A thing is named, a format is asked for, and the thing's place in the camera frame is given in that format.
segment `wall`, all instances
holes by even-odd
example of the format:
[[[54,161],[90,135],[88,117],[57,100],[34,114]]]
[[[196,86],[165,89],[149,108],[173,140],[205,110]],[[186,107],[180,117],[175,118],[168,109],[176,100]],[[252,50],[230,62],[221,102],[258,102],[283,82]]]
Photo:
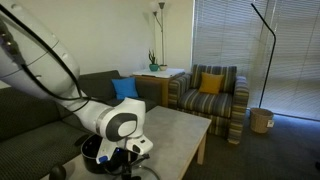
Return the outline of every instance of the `wall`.
[[[194,0],[166,0],[163,9],[165,64],[190,71]],[[161,32],[156,30],[156,54],[161,64]]]
[[[155,46],[149,0],[17,1],[68,48],[81,74],[117,69],[126,76],[149,64]]]

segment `yellow pillow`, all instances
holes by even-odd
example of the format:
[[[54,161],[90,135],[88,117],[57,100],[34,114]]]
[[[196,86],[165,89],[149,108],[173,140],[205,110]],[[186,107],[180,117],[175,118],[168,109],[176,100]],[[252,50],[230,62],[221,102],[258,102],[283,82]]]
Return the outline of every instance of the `yellow pillow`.
[[[202,80],[199,92],[219,94],[221,81],[224,75],[215,75],[202,72],[201,77]]]

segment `carpet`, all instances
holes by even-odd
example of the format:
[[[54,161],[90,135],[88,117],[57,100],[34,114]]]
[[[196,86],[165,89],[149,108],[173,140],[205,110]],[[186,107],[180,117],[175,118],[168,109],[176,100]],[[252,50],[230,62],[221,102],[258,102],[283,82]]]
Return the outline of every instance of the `carpet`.
[[[274,127],[258,134],[248,114],[241,143],[208,134],[204,164],[193,159],[184,180],[320,179],[320,122],[275,115]]]

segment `floor lamp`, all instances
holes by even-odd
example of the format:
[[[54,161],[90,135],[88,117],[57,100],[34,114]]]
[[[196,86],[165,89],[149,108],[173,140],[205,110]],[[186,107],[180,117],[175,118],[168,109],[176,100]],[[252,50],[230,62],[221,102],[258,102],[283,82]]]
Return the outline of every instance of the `floor lamp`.
[[[266,84],[267,84],[267,80],[268,80],[268,76],[269,76],[269,71],[270,71],[270,66],[271,66],[271,62],[272,62],[272,57],[273,57],[273,52],[274,52],[274,48],[276,45],[276,35],[274,34],[274,32],[272,31],[272,29],[269,27],[268,23],[263,19],[263,17],[261,16],[261,14],[259,13],[259,11],[257,10],[257,8],[254,6],[254,4],[251,3],[251,6],[253,7],[253,9],[256,11],[256,13],[259,15],[260,19],[262,20],[262,22],[264,23],[264,25],[267,26],[267,28],[269,29],[269,31],[272,33],[273,35],[273,47],[272,47],[272,51],[271,51],[271,55],[270,55],[270,60],[269,60],[269,64],[268,64],[268,69],[267,69],[267,74],[266,74],[266,78],[264,80],[264,84],[263,84],[263,88],[262,88],[262,93],[261,93],[261,98],[260,98],[260,103],[259,103],[259,108],[261,108],[261,103],[262,103],[262,99],[263,99],[263,95],[264,95],[264,90],[266,88]]]
[[[165,5],[165,0],[159,0],[158,3],[155,1],[150,2],[150,7],[152,9],[153,15],[157,21],[157,23],[160,26],[161,30],[161,51],[162,51],[162,64],[160,64],[160,70],[165,71],[167,69],[167,65],[164,62],[164,39],[163,39],[163,8]],[[160,8],[161,11],[161,22],[159,21],[157,14],[158,14],[158,8]]]

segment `white table top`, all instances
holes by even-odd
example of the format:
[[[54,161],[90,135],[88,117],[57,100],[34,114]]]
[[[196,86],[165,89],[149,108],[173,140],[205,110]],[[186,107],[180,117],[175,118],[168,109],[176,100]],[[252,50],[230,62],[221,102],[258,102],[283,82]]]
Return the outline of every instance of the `white table top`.
[[[143,69],[140,71],[133,72],[133,75],[139,76],[152,76],[152,77],[159,77],[159,78],[170,78],[177,74],[183,73],[184,69],[174,69],[174,68],[167,68],[166,71],[150,71],[150,69]]]

